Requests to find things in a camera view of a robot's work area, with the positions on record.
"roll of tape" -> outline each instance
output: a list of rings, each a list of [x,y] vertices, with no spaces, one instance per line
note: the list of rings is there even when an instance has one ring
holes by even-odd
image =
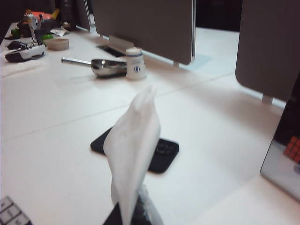
[[[55,38],[44,41],[49,50],[62,51],[69,48],[69,39]]]

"laptop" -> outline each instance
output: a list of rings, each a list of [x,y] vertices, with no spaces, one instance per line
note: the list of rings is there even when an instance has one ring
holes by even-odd
[[[300,201],[300,74],[269,146],[261,175]]]

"phone case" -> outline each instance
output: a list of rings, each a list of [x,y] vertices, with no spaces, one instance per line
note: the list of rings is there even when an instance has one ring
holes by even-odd
[[[110,130],[111,128],[105,131],[99,138],[97,138],[90,144],[90,148],[92,149],[92,151],[105,155],[103,144]],[[154,173],[165,172],[178,152],[179,145],[177,143],[165,139],[159,139],[148,171]]]

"tissue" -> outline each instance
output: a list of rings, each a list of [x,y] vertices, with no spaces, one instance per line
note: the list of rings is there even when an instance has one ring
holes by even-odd
[[[153,86],[138,93],[104,142],[112,172],[112,202],[119,203],[123,225],[130,225],[144,176],[159,140],[160,123]]]

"white paper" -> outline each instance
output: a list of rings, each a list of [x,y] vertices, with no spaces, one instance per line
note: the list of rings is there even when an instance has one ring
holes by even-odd
[[[112,202],[119,202],[123,225],[130,225],[135,204],[160,134],[154,105],[156,88],[148,87],[109,132],[104,152],[112,172]]]

